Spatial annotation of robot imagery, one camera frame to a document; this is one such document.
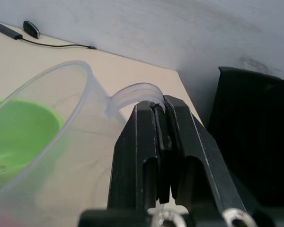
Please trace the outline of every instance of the green plastic bowl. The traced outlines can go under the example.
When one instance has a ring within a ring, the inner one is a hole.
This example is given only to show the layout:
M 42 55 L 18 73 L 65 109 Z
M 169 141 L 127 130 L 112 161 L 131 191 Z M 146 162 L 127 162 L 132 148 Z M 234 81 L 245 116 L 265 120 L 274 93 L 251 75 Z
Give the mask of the green plastic bowl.
M 37 103 L 12 100 L 1 107 L 0 188 L 38 156 L 62 125 L 52 109 Z

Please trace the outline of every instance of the white wall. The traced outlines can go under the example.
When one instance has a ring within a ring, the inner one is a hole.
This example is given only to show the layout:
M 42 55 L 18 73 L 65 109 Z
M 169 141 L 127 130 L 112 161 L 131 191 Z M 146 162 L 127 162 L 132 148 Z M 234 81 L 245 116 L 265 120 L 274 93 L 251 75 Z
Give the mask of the white wall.
M 177 70 L 205 123 L 218 66 L 284 78 L 284 0 L 0 0 L 0 22 L 24 20 L 52 37 Z

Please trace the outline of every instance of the metal screw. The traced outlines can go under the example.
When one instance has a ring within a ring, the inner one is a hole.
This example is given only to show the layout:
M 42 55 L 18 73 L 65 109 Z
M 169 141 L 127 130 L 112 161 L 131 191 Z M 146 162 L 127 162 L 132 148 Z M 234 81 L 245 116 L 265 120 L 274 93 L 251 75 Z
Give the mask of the metal screw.
M 186 223 L 177 212 L 164 209 L 152 216 L 151 227 L 186 227 Z

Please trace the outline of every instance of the beige table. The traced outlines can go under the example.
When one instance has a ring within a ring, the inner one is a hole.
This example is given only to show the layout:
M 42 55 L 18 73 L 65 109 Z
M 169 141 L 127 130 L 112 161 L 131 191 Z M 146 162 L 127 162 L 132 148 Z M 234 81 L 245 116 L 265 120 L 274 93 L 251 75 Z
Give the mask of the beige table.
M 36 40 L 19 28 L 11 26 L 10 28 L 22 33 L 25 39 L 35 42 L 53 45 L 68 44 L 44 35 Z M 158 86 L 163 94 L 184 100 L 194 116 L 201 121 L 176 71 L 84 47 L 38 46 L 21 40 L 13 40 L 2 33 L 0 33 L 0 99 L 7 97 L 40 72 L 72 60 L 87 62 L 109 95 L 134 83 L 152 83 Z M 125 108 L 123 113 L 128 118 L 131 111 L 132 106 Z

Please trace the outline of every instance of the black device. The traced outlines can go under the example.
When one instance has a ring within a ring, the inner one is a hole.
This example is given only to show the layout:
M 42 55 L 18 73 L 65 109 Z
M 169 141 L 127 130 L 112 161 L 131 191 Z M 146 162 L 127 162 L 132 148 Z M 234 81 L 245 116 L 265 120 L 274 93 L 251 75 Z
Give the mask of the black device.
M 22 35 L 18 32 L 15 32 L 14 30 L 0 24 L 0 32 L 7 35 L 8 37 L 12 39 L 22 39 Z
M 260 204 L 189 107 L 164 100 L 165 112 L 150 102 L 135 106 L 115 144 L 107 210 L 83 212 L 78 226 L 284 227 L 284 207 Z M 148 214 L 157 199 L 169 201 L 169 189 L 189 214 Z
M 40 37 L 39 29 L 30 21 L 25 20 L 23 22 L 23 30 L 28 33 L 31 37 L 38 39 Z

